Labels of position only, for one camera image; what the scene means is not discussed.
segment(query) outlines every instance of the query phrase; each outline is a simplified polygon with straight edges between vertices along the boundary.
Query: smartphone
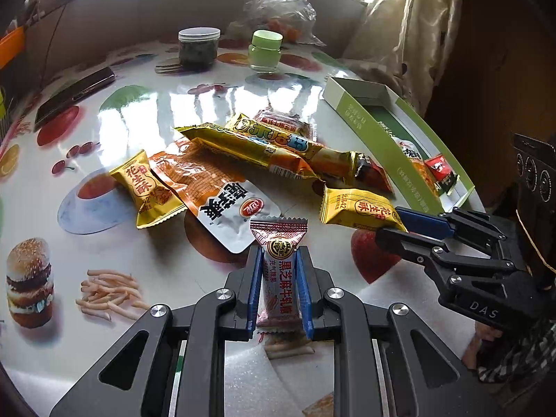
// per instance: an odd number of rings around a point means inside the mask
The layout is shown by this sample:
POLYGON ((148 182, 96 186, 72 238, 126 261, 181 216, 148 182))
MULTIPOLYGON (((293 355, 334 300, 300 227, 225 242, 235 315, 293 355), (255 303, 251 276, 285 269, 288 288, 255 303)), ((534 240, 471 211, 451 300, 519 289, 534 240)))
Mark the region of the smartphone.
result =
POLYGON ((34 131, 36 132, 41 126, 54 119, 71 105, 90 96, 99 89, 108 86, 114 79, 115 77, 112 69, 110 67, 105 67, 73 83, 73 85, 61 90, 55 96, 50 97, 37 110, 34 131))

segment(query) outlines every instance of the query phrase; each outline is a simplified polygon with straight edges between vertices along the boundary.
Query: green cardboard box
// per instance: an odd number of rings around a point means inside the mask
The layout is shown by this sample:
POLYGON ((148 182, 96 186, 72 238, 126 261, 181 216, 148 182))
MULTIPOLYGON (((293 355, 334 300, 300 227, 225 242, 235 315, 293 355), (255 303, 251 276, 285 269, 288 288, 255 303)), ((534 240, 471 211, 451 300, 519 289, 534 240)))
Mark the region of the green cardboard box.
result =
POLYGON ((386 170, 399 192, 393 203, 409 206, 430 214, 451 211, 461 206, 475 186, 454 155, 419 115, 388 86, 347 78, 330 77, 323 93, 324 99, 354 130, 386 170), (443 154, 459 179, 450 195, 440 197, 427 186, 401 151, 382 128, 384 123, 394 136, 415 144, 424 160, 443 154))

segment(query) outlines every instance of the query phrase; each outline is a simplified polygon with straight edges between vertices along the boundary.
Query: candy wrapper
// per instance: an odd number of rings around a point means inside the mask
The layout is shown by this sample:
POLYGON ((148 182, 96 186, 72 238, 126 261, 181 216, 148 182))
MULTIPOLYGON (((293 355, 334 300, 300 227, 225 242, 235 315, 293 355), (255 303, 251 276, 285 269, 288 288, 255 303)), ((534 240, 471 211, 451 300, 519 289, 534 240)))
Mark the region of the candy wrapper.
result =
POLYGON ((307 220, 261 218, 251 220, 251 231, 262 246, 263 296, 272 322, 299 322, 295 284, 295 249, 307 232, 307 220))
POLYGON ((244 114, 231 118, 226 128, 296 153, 307 161, 320 179, 325 180, 328 175, 341 179, 347 186, 356 186, 360 182, 383 192, 393 192, 383 168, 365 154, 338 152, 283 128, 255 121, 244 114))
POLYGON ((276 126, 316 142, 316 124, 302 122, 299 119, 295 119, 285 113, 276 112, 270 108, 259 111, 254 119, 257 122, 276 126))
POLYGON ((443 154, 439 154, 436 157, 425 160, 425 164, 429 167, 430 172, 438 181, 438 185, 442 188, 442 191, 449 195, 458 181, 458 175, 446 162, 443 154))
POLYGON ((400 146, 401 151, 405 154, 406 157, 412 162, 413 167, 417 170, 419 175, 423 178, 429 189, 432 191, 433 195, 438 196, 438 191, 436 190, 436 185, 434 184, 433 179, 429 175, 429 171, 425 166, 425 162, 423 161, 419 151, 410 141, 404 141, 400 138, 392 136, 392 139, 396 142, 398 146, 400 146))
POLYGON ((361 189, 325 188, 320 220, 324 224, 339 224, 357 229, 393 227, 407 232, 388 199, 361 189))
POLYGON ((280 209, 226 157, 185 138, 150 157, 151 167, 230 252, 242 252, 254 236, 251 216, 278 216, 280 209))
POLYGON ((187 209, 183 202, 153 175, 144 150, 110 171, 110 175, 124 185, 133 198, 139 210, 138 229, 154 226, 187 209))
POLYGON ((244 136, 215 124, 176 128, 188 139, 195 139, 218 152, 249 161, 287 178, 317 178, 305 160, 287 149, 272 146, 252 136, 244 136))

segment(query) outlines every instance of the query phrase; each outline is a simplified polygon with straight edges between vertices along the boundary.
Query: orange object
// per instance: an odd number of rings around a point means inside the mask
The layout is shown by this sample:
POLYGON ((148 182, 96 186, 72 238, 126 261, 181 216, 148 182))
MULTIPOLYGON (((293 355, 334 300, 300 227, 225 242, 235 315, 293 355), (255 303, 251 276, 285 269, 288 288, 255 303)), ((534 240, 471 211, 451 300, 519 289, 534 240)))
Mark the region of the orange object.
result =
POLYGON ((0 69, 21 53, 25 48, 23 26, 16 28, 0 39, 0 69))
POLYGON ((227 64, 249 65, 247 55, 244 55, 243 53, 222 53, 221 55, 218 55, 216 59, 227 64))

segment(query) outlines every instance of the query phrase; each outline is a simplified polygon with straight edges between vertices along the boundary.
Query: plastic jar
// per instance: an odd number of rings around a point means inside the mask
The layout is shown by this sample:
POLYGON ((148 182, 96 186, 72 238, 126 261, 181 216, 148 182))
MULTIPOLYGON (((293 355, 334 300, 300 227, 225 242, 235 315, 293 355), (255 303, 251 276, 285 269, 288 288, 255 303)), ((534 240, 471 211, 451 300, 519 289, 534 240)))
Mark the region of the plastic jar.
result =
POLYGON ((209 69, 218 56, 218 28, 196 27, 181 30, 180 65, 188 71, 205 71, 209 69))
POLYGON ((273 31, 257 30, 249 46, 249 67, 257 72, 274 72, 280 62, 282 35, 273 31))

